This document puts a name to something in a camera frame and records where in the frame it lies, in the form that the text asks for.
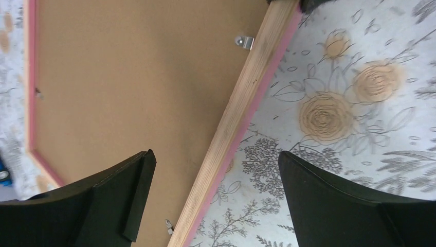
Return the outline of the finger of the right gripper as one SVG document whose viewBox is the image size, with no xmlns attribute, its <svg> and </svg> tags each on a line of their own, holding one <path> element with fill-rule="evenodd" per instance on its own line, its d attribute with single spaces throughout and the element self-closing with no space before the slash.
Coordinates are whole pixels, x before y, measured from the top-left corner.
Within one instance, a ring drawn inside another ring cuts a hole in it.
<svg viewBox="0 0 436 247">
<path fill-rule="evenodd" d="M 314 10 L 316 10 L 319 6 L 322 6 L 326 3 L 333 2 L 332 0 L 298 0 L 298 1 L 290 1 L 291 3 L 297 3 L 297 12 L 303 14 L 311 14 Z"/>
</svg>

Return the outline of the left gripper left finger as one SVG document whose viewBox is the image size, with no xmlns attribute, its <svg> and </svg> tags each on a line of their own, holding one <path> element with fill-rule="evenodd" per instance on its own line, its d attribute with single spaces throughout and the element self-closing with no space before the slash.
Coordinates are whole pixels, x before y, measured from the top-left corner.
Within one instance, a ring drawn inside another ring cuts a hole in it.
<svg viewBox="0 0 436 247">
<path fill-rule="evenodd" d="M 58 189 L 2 202 L 1 246 L 130 246 L 155 167 L 153 151 L 141 151 Z"/>
</svg>

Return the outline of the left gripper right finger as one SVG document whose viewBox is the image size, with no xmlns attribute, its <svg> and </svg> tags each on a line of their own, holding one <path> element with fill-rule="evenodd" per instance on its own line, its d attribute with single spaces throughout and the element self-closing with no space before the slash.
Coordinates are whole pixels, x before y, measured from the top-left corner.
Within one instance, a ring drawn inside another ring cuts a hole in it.
<svg viewBox="0 0 436 247">
<path fill-rule="evenodd" d="M 435 246 L 435 201 L 392 195 L 279 154 L 299 246 Z"/>
</svg>

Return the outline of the pink wooden picture frame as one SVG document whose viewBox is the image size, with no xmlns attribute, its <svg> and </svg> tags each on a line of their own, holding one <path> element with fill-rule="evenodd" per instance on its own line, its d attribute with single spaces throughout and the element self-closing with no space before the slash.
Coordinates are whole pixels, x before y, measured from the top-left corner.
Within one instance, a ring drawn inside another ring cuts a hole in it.
<svg viewBox="0 0 436 247">
<path fill-rule="evenodd" d="M 24 1 L 26 151 L 42 170 L 46 183 L 56 188 L 67 184 L 55 174 L 38 153 L 35 141 L 35 102 L 41 93 L 37 88 L 37 1 Z M 175 224 L 167 246 L 188 246 L 192 241 L 209 203 L 234 157 L 246 128 L 258 107 L 266 86 L 282 59 L 300 13 L 297 3 L 275 1 L 268 8 L 255 38 L 252 50 L 241 70 L 221 120 L 198 170 L 197 176 Z"/>
</svg>

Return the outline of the brown cardboard backing board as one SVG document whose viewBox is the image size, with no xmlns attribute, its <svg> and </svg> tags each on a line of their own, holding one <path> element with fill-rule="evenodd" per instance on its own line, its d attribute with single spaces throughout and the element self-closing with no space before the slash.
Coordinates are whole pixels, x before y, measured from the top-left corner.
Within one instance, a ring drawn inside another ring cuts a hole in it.
<svg viewBox="0 0 436 247">
<path fill-rule="evenodd" d="M 37 1 L 35 147 L 65 184 L 153 150 L 136 246 L 167 246 L 266 1 Z"/>
</svg>

